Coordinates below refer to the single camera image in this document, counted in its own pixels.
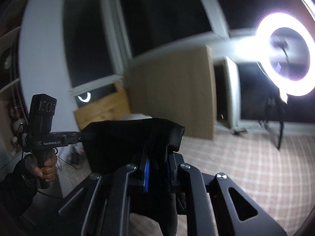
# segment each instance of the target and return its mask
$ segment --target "black sleeve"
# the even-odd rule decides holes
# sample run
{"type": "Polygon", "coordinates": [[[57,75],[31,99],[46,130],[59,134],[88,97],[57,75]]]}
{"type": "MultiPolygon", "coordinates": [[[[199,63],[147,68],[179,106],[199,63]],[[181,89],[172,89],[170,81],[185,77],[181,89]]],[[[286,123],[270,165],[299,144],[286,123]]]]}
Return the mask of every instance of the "black sleeve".
{"type": "Polygon", "coordinates": [[[0,203],[13,217],[21,216],[32,204],[37,193],[36,178],[26,171],[24,161],[19,161],[12,173],[0,183],[0,203]]]}

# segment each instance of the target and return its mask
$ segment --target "person's arm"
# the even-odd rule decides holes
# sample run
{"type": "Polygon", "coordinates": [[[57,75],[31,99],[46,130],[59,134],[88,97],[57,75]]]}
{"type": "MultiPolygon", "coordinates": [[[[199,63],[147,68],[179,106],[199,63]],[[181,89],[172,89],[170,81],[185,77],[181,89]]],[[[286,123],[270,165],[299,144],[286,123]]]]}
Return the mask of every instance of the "person's arm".
{"type": "Polygon", "coordinates": [[[7,174],[0,183],[0,202],[10,215],[20,216],[30,207],[37,193],[37,176],[48,182],[56,179],[56,163],[54,150],[41,169],[35,157],[27,155],[16,164],[12,173],[7,174]]]}

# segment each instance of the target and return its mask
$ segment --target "tiled floor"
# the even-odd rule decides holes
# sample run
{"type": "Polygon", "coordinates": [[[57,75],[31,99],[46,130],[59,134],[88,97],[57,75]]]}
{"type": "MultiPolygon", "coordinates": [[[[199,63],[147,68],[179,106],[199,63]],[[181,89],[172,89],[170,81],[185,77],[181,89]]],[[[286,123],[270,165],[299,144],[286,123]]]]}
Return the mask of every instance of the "tiled floor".
{"type": "MultiPolygon", "coordinates": [[[[315,205],[315,136],[285,136],[280,152],[272,141],[218,131],[215,141],[183,137],[180,153],[204,173],[225,172],[291,236],[315,205]]],[[[162,234],[154,221],[131,215],[130,235],[162,234]]],[[[177,235],[186,235],[185,216],[177,235]]]]}

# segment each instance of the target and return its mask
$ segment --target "wooden board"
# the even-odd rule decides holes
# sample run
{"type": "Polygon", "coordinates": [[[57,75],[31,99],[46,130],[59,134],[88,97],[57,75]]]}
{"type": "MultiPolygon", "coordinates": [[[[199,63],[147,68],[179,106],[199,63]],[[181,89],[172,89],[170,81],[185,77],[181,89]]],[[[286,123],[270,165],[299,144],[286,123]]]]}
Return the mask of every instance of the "wooden board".
{"type": "Polygon", "coordinates": [[[114,85],[117,92],[74,111],[77,124],[81,130],[91,122],[119,120],[130,113],[126,91],[118,82],[115,82],[114,85]]]}
{"type": "Polygon", "coordinates": [[[132,113],[172,120],[192,137],[214,139],[215,73],[207,46],[135,65],[126,76],[132,113]]]}

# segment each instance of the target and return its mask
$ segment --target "plaid carpet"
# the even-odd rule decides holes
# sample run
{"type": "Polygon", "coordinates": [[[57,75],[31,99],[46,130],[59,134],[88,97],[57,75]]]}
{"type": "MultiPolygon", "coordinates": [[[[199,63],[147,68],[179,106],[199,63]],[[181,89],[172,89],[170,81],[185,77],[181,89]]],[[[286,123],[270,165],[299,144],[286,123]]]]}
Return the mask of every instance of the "plaid carpet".
{"type": "MultiPolygon", "coordinates": [[[[280,152],[274,141],[218,131],[215,141],[183,137],[180,153],[204,173],[225,172],[291,236],[315,205],[315,136],[285,136],[280,152]]],[[[178,221],[177,235],[187,235],[185,216],[178,221]]],[[[155,221],[131,214],[130,235],[162,233],[155,221]]]]}

